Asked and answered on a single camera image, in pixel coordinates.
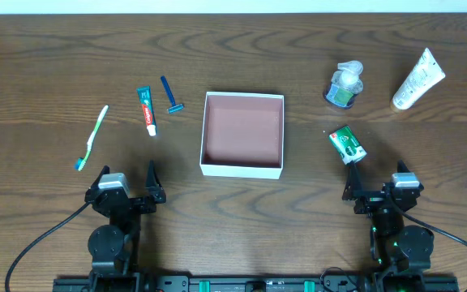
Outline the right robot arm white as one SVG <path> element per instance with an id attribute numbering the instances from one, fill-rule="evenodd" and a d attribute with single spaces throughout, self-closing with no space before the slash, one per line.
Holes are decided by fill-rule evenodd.
<path id="1" fill-rule="evenodd" d="M 354 212 L 371 219 L 371 258 L 379 267 L 358 278 L 358 291 L 424 291 L 422 273 L 431 267 L 433 232 L 419 225 L 406 225 L 405 213 L 417 205 L 424 186 L 397 162 L 397 172 L 379 191 L 366 190 L 354 162 L 342 195 L 354 202 Z"/>

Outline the white Pantene tube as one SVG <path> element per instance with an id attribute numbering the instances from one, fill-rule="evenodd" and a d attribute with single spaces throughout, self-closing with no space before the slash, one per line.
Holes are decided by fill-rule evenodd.
<path id="1" fill-rule="evenodd" d="M 411 108 L 429 89 L 446 77 L 432 52 L 425 48 L 403 84 L 391 99 L 391 107 L 396 111 Z"/>

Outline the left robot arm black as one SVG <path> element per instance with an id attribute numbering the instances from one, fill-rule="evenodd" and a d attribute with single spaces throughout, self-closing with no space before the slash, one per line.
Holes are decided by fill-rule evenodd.
<path id="1" fill-rule="evenodd" d="M 166 194 L 150 161 L 146 194 L 132 198 L 126 176 L 111 173 L 106 165 L 85 193 L 84 201 L 107 217 L 109 223 L 96 228 L 88 239 L 92 256 L 88 291 L 153 291 L 152 277 L 138 268 L 141 216 L 154 213 L 166 202 Z"/>

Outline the clear pump soap bottle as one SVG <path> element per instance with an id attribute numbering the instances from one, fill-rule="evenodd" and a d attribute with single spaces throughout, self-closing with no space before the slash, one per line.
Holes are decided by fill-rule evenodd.
<path id="1" fill-rule="evenodd" d="M 360 74 L 363 72 L 361 62 L 353 60 L 337 64 L 337 70 L 333 73 L 331 83 L 323 92 L 324 99 L 344 110 L 353 106 L 357 95 L 363 90 Z"/>

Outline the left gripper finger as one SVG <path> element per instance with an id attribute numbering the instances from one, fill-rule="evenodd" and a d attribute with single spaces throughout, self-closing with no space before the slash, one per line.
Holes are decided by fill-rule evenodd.
<path id="1" fill-rule="evenodd" d="M 101 172 L 98 174 L 98 176 L 96 177 L 95 181 L 92 183 L 92 185 L 90 186 L 90 189 L 91 190 L 97 190 L 99 187 L 99 182 L 101 180 L 101 178 L 105 175 L 105 174 L 109 174 L 109 167 L 107 165 L 105 165 Z"/>
<path id="2" fill-rule="evenodd" d="M 155 204 L 164 204 L 166 202 L 165 189 L 157 177 L 154 161 L 150 161 L 148 165 L 145 189 Z"/>

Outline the green soap bar pack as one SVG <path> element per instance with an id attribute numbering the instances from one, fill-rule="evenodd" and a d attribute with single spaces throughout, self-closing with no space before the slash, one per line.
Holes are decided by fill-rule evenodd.
<path id="1" fill-rule="evenodd" d="M 349 126 L 344 126 L 329 135 L 329 140 L 341 156 L 345 165 L 362 160 L 367 152 L 359 143 Z"/>

